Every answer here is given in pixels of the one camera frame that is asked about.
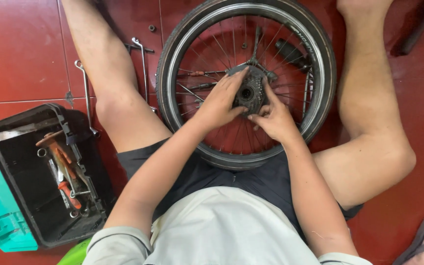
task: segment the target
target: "hub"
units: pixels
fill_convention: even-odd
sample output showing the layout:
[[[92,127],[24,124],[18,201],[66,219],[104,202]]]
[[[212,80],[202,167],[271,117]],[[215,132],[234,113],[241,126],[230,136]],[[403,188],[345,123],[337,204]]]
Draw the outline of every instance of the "hub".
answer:
[[[263,86],[263,78],[266,77],[264,72],[257,67],[241,65],[236,66],[228,72],[228,75],[233,75],[246,67],[250,67],[248,74],[243,79],[243,82],[235,95],[233,107],[245,106],[248,108],[244,115],[258,113],[261,106],[266,100],[266,93]]]

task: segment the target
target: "dark shorts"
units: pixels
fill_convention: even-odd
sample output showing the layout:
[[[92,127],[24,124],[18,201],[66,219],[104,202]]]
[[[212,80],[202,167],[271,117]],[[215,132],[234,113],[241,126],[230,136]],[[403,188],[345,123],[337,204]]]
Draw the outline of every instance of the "dark shorts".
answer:
[[[130,179],[143,163],[167,139],[151,146],[117,154],[121,165]],[[226,186],[246,190],[281,209],[294,225],[299,235],[305,238],[297,221],[292,205],[289,167],[284,152],[270,159],[263,166],[241,172],[230,172],[207,164],[194,152],[186,162],[178,179],[163,198],[153,215],[153,220],[163,215],[175,202],[191,193],[209,187]],[[353,218],[362,208],[362,204],[349,210],[341,208],[346,220]]]

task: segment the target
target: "tire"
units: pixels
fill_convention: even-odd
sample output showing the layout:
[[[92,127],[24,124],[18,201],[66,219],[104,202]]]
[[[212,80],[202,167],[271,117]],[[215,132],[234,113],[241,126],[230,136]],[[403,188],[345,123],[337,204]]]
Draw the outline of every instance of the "tire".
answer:
[[[315,75],[318,74],[324,76],[324,78],[321,80],[321,83],[319,83],[319,85],[322,87],[322,92],[320,92],[322,94],[319,97],[320,101],[318,107],[313,110],[314,119],[311,123],[307,124],[306,129],[301,129],[303,139],[305,142],[309,143],[325,121],[332,105],[336,88],[336,63],[330,40],[323,27],[317,21],[314,15],[309,12],[309,10],[295,1],[209,0],[199,5],[189,14],[187,14],[184,19],[182,19],[181,22],[175,27],[168,40],[166,41],[158,63],[158,69],[156,72],[156,96],[163,121],[172,132],[177,131],[182,126],[182,123],[178,122],[178,120],[181,121],[180,117],[178,119],[178,112],[174,111],[174,108],[177,108],[176,100],[168,97],[168,75],[170,74],[171,69],[177,69],[179,66],[180,60],[172,61],[172,59],[175,53],[181,53],[181,51],[177,51],[180,42],[184,41],[183,39],[186,39],[186,34],[188,31],[192,30],[198,21],[219,9],[222,10],[235,4],[270,6],[276,10],[279,9],[280,12],[283,12],[285,15],[289,15],[296,21],[300,22],[300,25],[303,26],[303,28],[309,33],[309,36],[311,36],[309,38],[308,35],[297,33],[300,34],[299,38],[303,41],[308,54],[311,55],[312,58],[320,58],[321,67],[316,69]],[[210,23],[216,23],[222,19],[223,18],[221,17],[215,17],[212,18]],[[312,49],[306,39],[309,39],[308,42],[313,43],[316,49]],[[227,170],[240,171],[253,169],[263,165],[268,159],[281,153],[283,148],[279,145],[260,153],[232,155],[209,148],[207,145],[201,143],[199,144],[197,151],[200,152],[201,157],[211,165]]]

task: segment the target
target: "white shirt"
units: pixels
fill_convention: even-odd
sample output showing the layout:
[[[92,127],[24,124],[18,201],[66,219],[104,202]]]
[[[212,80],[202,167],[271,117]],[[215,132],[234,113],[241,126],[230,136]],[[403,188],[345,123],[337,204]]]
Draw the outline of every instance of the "white shirt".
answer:
[[[196,191],[153,229],[150,240],[133,227],[101,230],[83,265],[371,265],[343,253],[316,258],[279,208],[239,188]]]

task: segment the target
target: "black toolbox tray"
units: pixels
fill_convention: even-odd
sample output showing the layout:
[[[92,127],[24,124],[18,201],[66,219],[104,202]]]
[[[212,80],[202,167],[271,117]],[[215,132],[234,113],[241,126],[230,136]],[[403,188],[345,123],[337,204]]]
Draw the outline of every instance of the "black toolbox tray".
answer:
[[[0,120],[0,132],[57,118],[59,124],[0,142],[0,170],[38,245],[52,248],[88,238],[102,229],[116,197],[87,126],[78,110],[48,103]],[[48,160],[37,155],[35,144],[50,132],[63,130],[67,145],[85,170],[95,205],[89,217],[70,217]]]

